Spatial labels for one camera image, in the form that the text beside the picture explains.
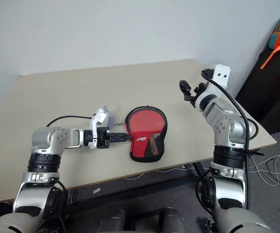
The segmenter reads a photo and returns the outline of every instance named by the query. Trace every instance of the beige table top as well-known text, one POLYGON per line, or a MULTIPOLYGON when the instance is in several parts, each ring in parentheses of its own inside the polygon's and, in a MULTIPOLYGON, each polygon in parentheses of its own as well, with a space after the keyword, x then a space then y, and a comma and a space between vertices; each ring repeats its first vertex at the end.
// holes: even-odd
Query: beige table top
MULTIPOLYGON (((165 153, 155 163, 137 163, 129 157, 130 142, 109 149, 65 150, 60 181, 66 187, 104 182, 212 157, 213 131, 202 114, 183 101, 179 81, 197 86, 204 80, 194 60, 90 68, 21 76, 0 103, 0 201, 15 197, 31 152, 31 135, 63 115, 91 116, 106 105, 124 122, 135 107, 161 109, 168 120, 165 153)), ((56 126, 88 128, 84 119, 62 119, 56 126)), ((250 148, 276 141, 259 125, 250 148)), ((117 126, 113 132, 125 132, 117 126)))

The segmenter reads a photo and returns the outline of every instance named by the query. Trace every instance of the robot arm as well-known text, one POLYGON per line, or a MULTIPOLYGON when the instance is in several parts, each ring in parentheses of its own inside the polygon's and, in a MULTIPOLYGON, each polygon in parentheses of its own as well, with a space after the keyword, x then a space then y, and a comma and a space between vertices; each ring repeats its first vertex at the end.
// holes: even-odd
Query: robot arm
MULTIPOLYGON (((227 87, 229 67, 217 65, 214 70, 204 72, 223 89, 227 87)), ((220 233, 272 232, 256 214, 245 209, 244 119, 228 102, 220 98, 222 92, 212 83, 201 83, 194 90, 195 96, 191 96, 191 87, 186 81, 180 81, 179 86, 184 100, 190 101, 193 107, 203 112, 214 132, 215 147, 213 161, 210 163, 212 176, 203 177, 200 181, 201 204, 213 214, 208 226, 212 232, 220 233)), ((251 137, 252 123, 248 125, 251 137)))
POLYGON ((31 157, 13 205, 13 213, 0 217, 0 233, 36 233, 45 219, 61 214, 63 198, 55 187, 64 149, 76 147, 108 148, 110 142, 130 139, 125 133, 110 133, 98 127, 108 113, 98 109, 90 129, 41 127, 32 135, 31 157))

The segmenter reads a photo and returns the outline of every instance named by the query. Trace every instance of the table leg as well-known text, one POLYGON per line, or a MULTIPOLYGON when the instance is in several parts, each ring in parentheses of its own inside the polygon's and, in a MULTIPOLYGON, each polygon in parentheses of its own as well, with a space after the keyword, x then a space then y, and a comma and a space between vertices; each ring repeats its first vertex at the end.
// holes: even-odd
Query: table leg
POLYGON ((196 176, 180 177, 180 178, 171 179, 163 182, 153 183, 150 185, 145 185, 143 187, 124 190, 122 192, 117 192, 106 196, 79 201, 74 205, 64 207, 63 213, 65 215, 68 214, 70 215, 70 214, 78 213, 80 211, 105 206, 117 201, 128 200, 128 199, 141 197, 144 195, 164 191, 175 187, 189 185, 195 183, 197 179, 198 177, 196 176))
POLYGON ((193 163, 193 166, 194 166, 195 171, 197 172, 197 174, 199 176, 205 174, 205 170, 203 169, 203 166, 202 166, 201 162, 193 163))

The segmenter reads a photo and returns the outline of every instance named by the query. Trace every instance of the black cable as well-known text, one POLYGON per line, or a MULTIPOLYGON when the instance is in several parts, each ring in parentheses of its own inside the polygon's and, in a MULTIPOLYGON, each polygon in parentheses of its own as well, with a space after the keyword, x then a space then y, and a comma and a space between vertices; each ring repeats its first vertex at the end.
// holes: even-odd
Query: black cable
POLYGON ((275 164, 277 158, 278 158, 278 157, 272 158, 272 159, 268 160, 265 164, 266 164, 266 167, 267 167, 267 169, 268 169, 268 171, 269 171, 271 177, 272 177, 276 182, 279 182, 279 183, 280 183, 280 181, 278 181, 278 179, 275 178, 275 176, 272 174, 272 172, 271 172, 271 170, 270 170, 270 167, 269 167, 269 165, 268 165, 268 162, 270 162, 270 161, 272 161, 272 160, 274 160, 274 164, 275 164))
POLYGON ((255 121, 253 121, 252 119, 247 118, 247 120, 250 121, 250 122, 255 126, 255 128, 256 128, 255 134, 252 135, 252 136, 249 138, 249 140, 251 140, 251 139, 255 138, 255 137, 258 135, 258 133, 259 133, 259 127, 258 127, 257 123, 256 123, 255 121))
POLYGON ((58 184, 62 187, 63 193, 64 193, 63 199, 61 201, 61 209, 58 211, 58 218, 60 220, 60 223, 61 223, 61 226, 63 229, 63 233, 67 233, 67 228, 66 228, 64 220, 62 218, 62 209, 63 209, 64 203, 65 203, 66 197, 67 197, 67 189, 60 181, 58 181, 58 184))
POLYGON ((55 121, 58 121, 62 118, 68 118, 68 117, 74 117, 74 118, 85 118, 85 119, 91 119, 91 117, 88 117, 88 116, 74 116, 74 115, 68 115, 68 116, 60 116, 54 120, 52 120, 51 122, 49 122, 46 127, 49 127, 51 124, 53 124, 55 121))
POLYGON ((245 183, 245 189, 246 189, 246 209, 250 209, 250 176, 249 176, 249 164, 248 164, 248 157, 249 157, 249 123, 246 115, 240 108, 240 106, 237 104, 235 99, 218 83, 216 83, 214 80, 212 80, 210 77, 206 75, 207 70, 202 70, 201 75, 204 79, 206 79, 209 83, 215 85, 220 91, 222 91, 223 94, 232 102, 232 104, 235 106, 235 108, 239 111, 239 113, 242 115, 244 123, 245 123, 245 176, 246 176, 246 183, 245 183))
POLYGON ((58 181, 58 184, 62 187, 63 191, 66 192, 66 187, 61 183, 61 181, 58 181))
POLYGON ((198 185, 208 173, 209 173, 209 170, 207 170, 196 182, 195 193, 196 193, 196 198, 197 198, 198 202, 201 204, 201 206, 204 208, 204 210, 206 210, 211 216, 213 216, 213 213, 204 205, 204 203, 202 202, 202 200, 200 199, 199 194, 198 194, 198 185))
POLYGON ((64 220, 62 218, 61 212, 58 213, 58 217, 59 217, 59 220, 61 222, 63 233, 67 233, 68 231, 67 231, 66 225, 64 224, 64 220))

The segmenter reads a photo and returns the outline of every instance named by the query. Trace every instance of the printed logo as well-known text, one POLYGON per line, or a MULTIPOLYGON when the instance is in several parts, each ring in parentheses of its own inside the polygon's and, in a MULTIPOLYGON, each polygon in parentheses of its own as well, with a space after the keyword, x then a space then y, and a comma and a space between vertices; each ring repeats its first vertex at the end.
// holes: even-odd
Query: printed logo
POLYGON ((136 141, 139 142, 139 141, 145 141, 145 140, 146 140, 146 137, 140 137, 136 141))

